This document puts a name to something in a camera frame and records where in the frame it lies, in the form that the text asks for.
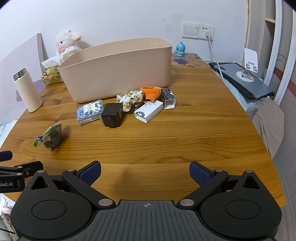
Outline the green seed snack packet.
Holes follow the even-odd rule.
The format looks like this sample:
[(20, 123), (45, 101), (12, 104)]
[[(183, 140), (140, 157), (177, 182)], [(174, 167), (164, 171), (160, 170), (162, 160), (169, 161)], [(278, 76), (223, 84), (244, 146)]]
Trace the green seed snack packet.
[(33, 146), (42, 144), (46, 149), (57, 147), (62, 142), (62, 124), (56, 123), (47, 128), (43, 136), (36, 137)]

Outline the white small carton box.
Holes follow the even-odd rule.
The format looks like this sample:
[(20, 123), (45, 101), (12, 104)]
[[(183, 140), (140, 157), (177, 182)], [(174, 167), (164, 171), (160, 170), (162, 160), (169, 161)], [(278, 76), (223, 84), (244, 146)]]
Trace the white small carton box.
[(148, 101), (145, 104), (143, 104), (140, 108), (134, 111), (134, 116), (136, 119), (144, 123), (148, 123), (163, 109), (163, 107), (164, 104), (161, 101)]

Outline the cream thermos bottle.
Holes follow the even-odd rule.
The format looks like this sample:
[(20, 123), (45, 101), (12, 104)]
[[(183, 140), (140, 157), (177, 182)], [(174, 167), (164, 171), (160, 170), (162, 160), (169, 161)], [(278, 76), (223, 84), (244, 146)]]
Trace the cream thermos bottle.
[(13, 78), (18, 93), (25, 103), (27, 110), (33, 113), (39, 109), (43, 102), (26, 68), (17, 72)]

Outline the blue white patterned box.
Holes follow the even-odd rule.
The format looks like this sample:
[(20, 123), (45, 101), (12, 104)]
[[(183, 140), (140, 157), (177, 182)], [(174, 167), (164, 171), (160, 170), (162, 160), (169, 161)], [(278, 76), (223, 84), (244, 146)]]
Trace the blue white patterned box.
[(103, 112), (102, 100), (96, 100), (88, 104), (82, 105), (77, 108), (76, 120), (79, 125), (84, 125), (92, 121), (101, 119), (101, 114)]

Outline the gold tissue box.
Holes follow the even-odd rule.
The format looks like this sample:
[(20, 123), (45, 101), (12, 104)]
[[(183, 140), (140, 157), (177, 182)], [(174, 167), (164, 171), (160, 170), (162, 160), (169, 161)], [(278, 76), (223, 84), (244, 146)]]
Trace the gold tissue box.
[(62, 62), (63, 58), (61, 55), (56, 55), (42, 62), (45, 71), (41, 75), (41, 78), (45, 86), (63, 82), (63, 79), (58, 70), (58, 67)]

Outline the grey beige blanket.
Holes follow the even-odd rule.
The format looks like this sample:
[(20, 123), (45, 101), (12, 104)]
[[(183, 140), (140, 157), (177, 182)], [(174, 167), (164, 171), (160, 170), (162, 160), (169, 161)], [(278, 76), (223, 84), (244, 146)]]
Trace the grey beige blanket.
[(284, 112), (278, 103), (269, 97), (261, 98), (246, 112), (273, 159), (284, 136)]

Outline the dark brown square box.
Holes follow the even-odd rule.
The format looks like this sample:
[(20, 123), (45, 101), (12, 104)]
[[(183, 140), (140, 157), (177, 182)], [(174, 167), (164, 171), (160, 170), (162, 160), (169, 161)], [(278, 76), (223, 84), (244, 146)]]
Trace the dark brown square box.
[(101, 119), (104, 126), (117, 128), (121, 125), (122, 115), (123, 111), (121, 103), (107, 103), (101, 114)]

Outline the lilac board panel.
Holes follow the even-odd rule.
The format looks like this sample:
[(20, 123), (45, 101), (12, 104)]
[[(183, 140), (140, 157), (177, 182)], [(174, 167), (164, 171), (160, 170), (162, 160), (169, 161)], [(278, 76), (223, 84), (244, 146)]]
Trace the lilac board panel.
[(30, 76), (38, 92), (45, 85), (41, 75), (45, 71), (42, 48), (42, 35), (37, 33), (16, 47), (1, 60), (1, 124), (17, 120), (27, 109), (19, 93), (19, 80), (24, 75)]

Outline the grey laptop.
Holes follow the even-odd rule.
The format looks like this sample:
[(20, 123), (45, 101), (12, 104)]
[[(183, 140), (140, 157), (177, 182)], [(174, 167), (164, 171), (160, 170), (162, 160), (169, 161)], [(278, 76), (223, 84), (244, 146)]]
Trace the grey laptop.
[(244, 97), (248, 99), (260, 99), (262, 97), (272, 97), (275, 93), (259, 80), (251, 71), (258, 71), (257, 61), (248, 61), (245, 67), (238, 63), (223, 62), (217, 63), (210, 62), (209, 66), (219, 72), (221, 69), (223, 77), (228, 80)]

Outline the floral fabric scrunchie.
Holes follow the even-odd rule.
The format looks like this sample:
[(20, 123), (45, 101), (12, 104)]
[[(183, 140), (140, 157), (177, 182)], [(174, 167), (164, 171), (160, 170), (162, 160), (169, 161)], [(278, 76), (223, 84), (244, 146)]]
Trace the floral fabric scrunchie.
[(132, 106), (142, 102), (144, 92), (142, 90), (133, 90), (126, 94), (119, 94), (116, 96), (116, 103), (122, 104), (122, 111), (129, 112)]

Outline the white plush lamb toy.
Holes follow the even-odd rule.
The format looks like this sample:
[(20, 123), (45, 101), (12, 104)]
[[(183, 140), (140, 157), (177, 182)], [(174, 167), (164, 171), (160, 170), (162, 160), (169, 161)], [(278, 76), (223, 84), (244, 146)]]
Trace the white plush lamb toy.
[(71, 30), (59, 32), (55, 39), (57, 54), (63, 54), (69, 47), (76, 47), (78, 50), (81, 50), (78, 45), (81, 39), (82, 36), (79, 33), (72, 32)]

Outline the beige plastic storage bin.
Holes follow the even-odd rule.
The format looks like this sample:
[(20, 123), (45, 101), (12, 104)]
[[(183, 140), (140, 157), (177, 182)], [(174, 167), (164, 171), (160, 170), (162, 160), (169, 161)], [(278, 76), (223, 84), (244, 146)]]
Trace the beige plastic storage bin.
[(115, 41), (80, 50), (58, 70), (77, 103), (170, 84), (172, 45), (156, 37)]

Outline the orange fabric pouch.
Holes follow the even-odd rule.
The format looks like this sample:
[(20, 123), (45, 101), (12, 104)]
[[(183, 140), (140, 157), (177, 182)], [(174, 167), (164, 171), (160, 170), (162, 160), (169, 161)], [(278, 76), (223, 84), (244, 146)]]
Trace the orange fabric pouch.
[(144, 86), (140, 90), (144, 92), (145, 99), (148, 101), (155, 101), (161, 95), (161, 88), (157, 86)]

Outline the white phone stand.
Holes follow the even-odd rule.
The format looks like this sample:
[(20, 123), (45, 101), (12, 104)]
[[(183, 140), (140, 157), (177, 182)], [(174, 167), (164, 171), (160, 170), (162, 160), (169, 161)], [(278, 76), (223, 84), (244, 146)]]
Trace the white phone stand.
[(236, 76), (245, 82), (254, 82), (255, 79), (250, 72), (258, 72), (257, 52), (252, 49), (244, 48), (244, 68), (236, 72)]

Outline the purple floral table mat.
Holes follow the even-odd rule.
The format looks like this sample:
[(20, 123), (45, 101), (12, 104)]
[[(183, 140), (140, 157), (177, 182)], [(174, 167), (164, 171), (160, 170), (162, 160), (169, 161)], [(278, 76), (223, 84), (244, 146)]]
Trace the purple floral table mat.
[(196, 53), (186, 53), (183, 57), (179, 57), (176, 53), (172, 53), (171, 65), (198, 67), (206, 66), (207, 64)]

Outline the blue bird figurine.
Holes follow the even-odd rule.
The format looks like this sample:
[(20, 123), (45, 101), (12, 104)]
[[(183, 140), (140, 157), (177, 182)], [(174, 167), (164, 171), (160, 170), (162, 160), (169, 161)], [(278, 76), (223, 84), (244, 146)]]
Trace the blue bird figurine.
[(177, 57), (184, 57), (185, 50), (186, 50), (185, 44), (183, 42), (179, 42), (174, 49), (174, 53)]

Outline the white wall socket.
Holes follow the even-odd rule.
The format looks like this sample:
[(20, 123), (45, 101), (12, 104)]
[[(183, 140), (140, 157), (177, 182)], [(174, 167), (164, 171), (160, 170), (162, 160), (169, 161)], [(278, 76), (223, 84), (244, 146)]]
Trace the white wall socket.
[(199, 24), (199, 39), (214, 40), (214, 26), (208, 24)]

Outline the white wardrobe frame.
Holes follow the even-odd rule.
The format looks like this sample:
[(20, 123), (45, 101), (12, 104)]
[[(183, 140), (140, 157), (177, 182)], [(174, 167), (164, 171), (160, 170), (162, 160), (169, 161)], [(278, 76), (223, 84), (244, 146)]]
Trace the white wardrobe frame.
[(255, 75), (281, 103), (295, 66), (295, 10), (286, 1), (248, 1), (245, 47), (258, 54)]

